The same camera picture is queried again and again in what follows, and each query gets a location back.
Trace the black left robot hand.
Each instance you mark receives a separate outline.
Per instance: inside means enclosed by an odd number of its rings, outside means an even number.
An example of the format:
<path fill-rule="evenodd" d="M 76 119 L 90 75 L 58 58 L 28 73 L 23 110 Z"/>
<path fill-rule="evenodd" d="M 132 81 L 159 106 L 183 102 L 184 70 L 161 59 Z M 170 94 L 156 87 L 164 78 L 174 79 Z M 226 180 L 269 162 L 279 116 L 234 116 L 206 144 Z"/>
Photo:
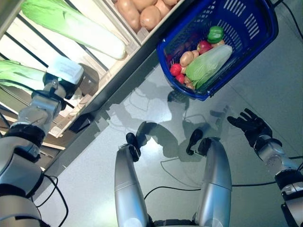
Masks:
<path fill-rule="evenodd" d="M 78 80 L 76 82 L 70 82 L 70 79 L 64 79 L 62 77 L 57 77 L 53 74 L 50 74 L 46 72 L 43 76 L 43 83 L 44 85 L 52 82 L 53 80 L 57 80 L 59 82 L 59 85 L 63 87 L 65 90 L 65 99 L 71 99 L 78 87 L 80 86 L 82 80 L 83 80 L 83 74 L 78 76 Z"/>

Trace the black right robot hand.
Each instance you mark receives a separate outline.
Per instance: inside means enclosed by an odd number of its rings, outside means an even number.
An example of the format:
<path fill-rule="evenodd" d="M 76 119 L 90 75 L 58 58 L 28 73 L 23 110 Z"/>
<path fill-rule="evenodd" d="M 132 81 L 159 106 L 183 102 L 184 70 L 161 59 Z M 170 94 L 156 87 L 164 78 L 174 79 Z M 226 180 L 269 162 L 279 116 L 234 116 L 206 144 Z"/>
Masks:
<path fill-rule="evenodd" d="M 264 143 L 263 140 L 272 138 L 270 126 L 248 108 L 245 108 L 238 118 L 228 116 L 227 120 L 244 132 L 249 145 L 255 150 Z"/>

